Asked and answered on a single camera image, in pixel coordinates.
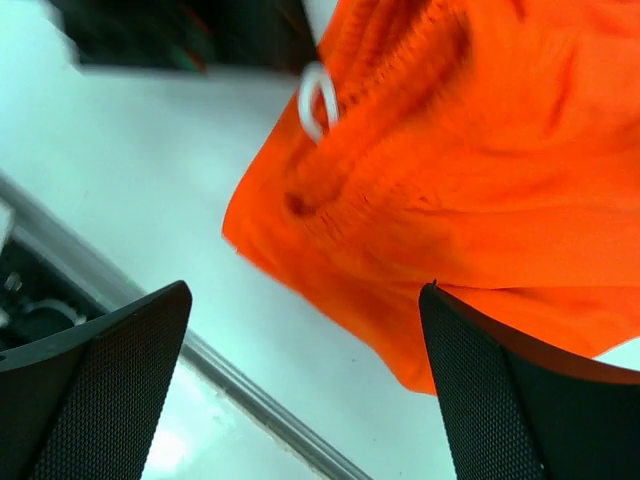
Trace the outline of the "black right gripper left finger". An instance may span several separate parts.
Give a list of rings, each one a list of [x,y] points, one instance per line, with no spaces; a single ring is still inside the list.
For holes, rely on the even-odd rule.
[[[177,281],[2,352],[2,478],[140,478],[191,306]]]

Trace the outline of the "orange shorts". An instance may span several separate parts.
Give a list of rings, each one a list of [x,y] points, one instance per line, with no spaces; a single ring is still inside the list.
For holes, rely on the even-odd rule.
[[[637,2],[342,1],[320,53],[335,97],[240,181],[240,255],[416,392],[430,282],[583,356],[638,336]]]

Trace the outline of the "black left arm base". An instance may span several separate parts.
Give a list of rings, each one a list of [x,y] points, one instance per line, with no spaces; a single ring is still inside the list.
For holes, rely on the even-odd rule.
[[[83,67],[205,73],[239,66],[299,75],[318,52],[287,0],[62,0],[58,27]]]

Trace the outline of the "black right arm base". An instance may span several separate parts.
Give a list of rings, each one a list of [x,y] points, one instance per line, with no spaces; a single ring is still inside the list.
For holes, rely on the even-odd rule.
[[[82,325],[106,313],[87,293],[15,235],[17,217],[1,203],[1,350]]]

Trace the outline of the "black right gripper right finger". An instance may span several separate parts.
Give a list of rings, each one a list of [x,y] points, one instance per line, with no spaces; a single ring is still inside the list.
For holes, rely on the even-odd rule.
[[[545,343],[435,283],[419,309],[457,478],[638,478],[637,371]]]

